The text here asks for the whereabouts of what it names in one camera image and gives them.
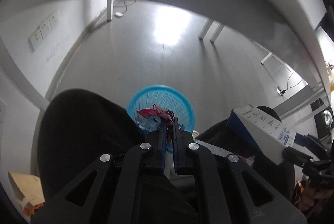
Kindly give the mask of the person's right hand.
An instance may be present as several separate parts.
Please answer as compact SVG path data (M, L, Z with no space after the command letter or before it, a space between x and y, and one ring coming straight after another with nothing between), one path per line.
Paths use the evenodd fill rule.
M323 209L333 208L333 190L317 189L311 186L312 180L306 180L304 191L297 202L297 208L300 211L307 211L314 207L317 201L325 201Z

